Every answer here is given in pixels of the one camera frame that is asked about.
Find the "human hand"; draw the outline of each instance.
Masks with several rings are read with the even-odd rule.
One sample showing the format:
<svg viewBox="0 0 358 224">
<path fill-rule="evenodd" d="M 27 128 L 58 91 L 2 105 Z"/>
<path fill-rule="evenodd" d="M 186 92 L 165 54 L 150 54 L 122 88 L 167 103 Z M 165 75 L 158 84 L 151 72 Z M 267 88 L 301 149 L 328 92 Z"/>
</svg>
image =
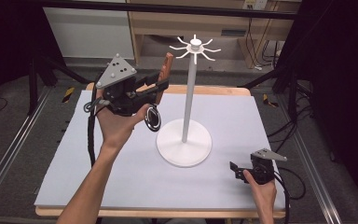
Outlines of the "human hand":
<svg viewBox="0 0 358 224">
<path fill-rule="evenodd" d="M 244 170 L 243 175 L 252 188 L 255 205 L 257 207 L 257 214 L 260 217 L 261 223 L 274 223 L 272 212 L 277 194 L 275 180 L 271 180 L 264 185 L 259 185 L 255 182 L 252 174 L 249 173 L 249 171 Z"/>
<path fill-rule="evenodd" d="M 103 91 L 97 90 L 96 98 L 102 96 Z M 122 117 L 113 114 L 107 108 L 102 109 L 97 114 L 97 118 L 103 133 L 103 147 L 120 150 L 130 138 L 134 126 L 139 121 L 145 119 L 147 108 L 148 105 L 142 106 L 138 112 L 131 117 Z"/>
</svg>

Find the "black curtain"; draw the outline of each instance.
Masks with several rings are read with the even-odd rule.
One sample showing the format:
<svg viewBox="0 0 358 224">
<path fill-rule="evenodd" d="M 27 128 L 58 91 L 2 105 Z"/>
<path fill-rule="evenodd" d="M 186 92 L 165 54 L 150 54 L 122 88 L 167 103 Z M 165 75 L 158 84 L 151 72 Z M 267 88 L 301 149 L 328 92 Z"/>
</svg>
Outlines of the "black curtain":
<svg viewBox="0 0 358 224">
<path fill-rule="evenodd" d="M 311 82 L 316 119 L 337 160 L 346 165 L 358 186 L 358 1 L 335 0 L 326 11 L 321 9 L 326 2 L 303 4 L 304 11 L 317 10 L 323 16 L 313 28 L 295 21 L 280 63 L 290 63 L 291 49 L 305 45 L 297 55 L 301 60 L 291 66 L 297 78 Z M 307 38 L 309 29 L 314 30 Z M 281 74 L 277 81 L 287 85 L 285 76 L 291 75 Z"/>
</svg>

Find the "white stand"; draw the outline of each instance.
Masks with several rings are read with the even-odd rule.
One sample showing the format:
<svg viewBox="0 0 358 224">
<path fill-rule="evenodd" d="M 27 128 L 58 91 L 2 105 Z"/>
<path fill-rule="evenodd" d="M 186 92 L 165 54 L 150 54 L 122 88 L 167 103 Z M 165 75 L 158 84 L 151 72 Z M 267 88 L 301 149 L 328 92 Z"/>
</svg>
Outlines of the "white stand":
<svg viewBox="0 0 358 224">
<path fill-rule="evenodd" d="M 217 52 L 220 49 L 210 50 L 203 47 L 211 43 L 212 39 L 206 44 L 202 44 L 195 35 L 190 44 L 182 41 L 179 37 L 178 39 L 186 44 L 186 47 L 170 47 L 172 49 L 186 49 L 187 52 L 177 58 L 184 58 L 188 53 L 191 53 L 188 67 L 185 118 L 173 120 L 159 130 L 157 147 L 160 155 L 169 163 L 179 167 L 191 167 L 204 161 L 212 149 L 212 138 L 208 130 L 200 123 L 190 120 L 197 73 L 197 54 L 200 53 L 206 59 L 214 61 L 206 56 L 203 51 Z"/>
</svg>

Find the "wooden table edge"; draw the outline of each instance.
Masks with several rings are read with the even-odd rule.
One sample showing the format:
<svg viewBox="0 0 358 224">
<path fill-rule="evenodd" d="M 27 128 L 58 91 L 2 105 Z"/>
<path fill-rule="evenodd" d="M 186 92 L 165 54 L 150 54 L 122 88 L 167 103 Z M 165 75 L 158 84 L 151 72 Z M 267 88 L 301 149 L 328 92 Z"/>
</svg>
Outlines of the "wooden table edge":
<svg viewBox="0 0 358 224">
<path fill-rule="evenodd" d="M 86 90 L 91 91 L 94 83 L 90 83 Z M 143 86 L 139 91 L 147 89 L 148 87 Z M 183 94 L 187 91 L 187 85 L 170 85 L 164 93 Z M 208 94 L 208 95 L 244 95 L 250 96 L 251 93 L 248 89 L 237 88 L 237 87 L 225 87 L 225 86 L 195 86 L 194 94 Z"/>
<path fill-rule="evenodd" d="M 37 206 L 35 211 L 41 217 L 58 217 L 63 208 Z M 255 210 L 127 210 L 102 208 L 99 217 L 159 217 L 159 218 L 258 218 Z M 283 218 L 285 211 L 275 210 L 274 218 Z"/>
</svg>

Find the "white table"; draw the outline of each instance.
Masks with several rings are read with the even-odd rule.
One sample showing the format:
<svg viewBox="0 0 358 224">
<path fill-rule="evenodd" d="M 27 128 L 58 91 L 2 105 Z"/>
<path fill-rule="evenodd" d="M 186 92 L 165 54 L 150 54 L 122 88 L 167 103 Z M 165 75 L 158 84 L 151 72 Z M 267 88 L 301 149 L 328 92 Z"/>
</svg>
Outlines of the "white table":
<svg viewBox="0 0 358 224">
<path fill-rule="evenodd" d="M 209 95 L 194 95 L 191 119 L 211 134 L 209 157 L 191 168 L 172 166 L 158 153 L 157 133 L 150 132 L 143 122 L 137 124 L 115 161 L 101 217 L 257 217 L 249 185 L 235 179 L 229 169 L 230 161 L 251 168 L 250 154 L 269 148 L 255 99 L 244 89 L 225 90 L 237 95 L 215 95 L 219 88 L 207 90 L 201 92 Z M 83 111 L 90 96 L 90 91 L 82 92 L 48 168 L 34 203 L 40 216 L 58 216 L 90 169 L 88 114 Z M 184 94 L 164 94 L 158 106 L 162 126 L 183 117 L 185 99 Z M 98 155 L 102 142 L 98 121 L 94 135 Z M 284 217 L 284 195 L 279 184 L 277 190 L 274 216 Z"/>
</svg>

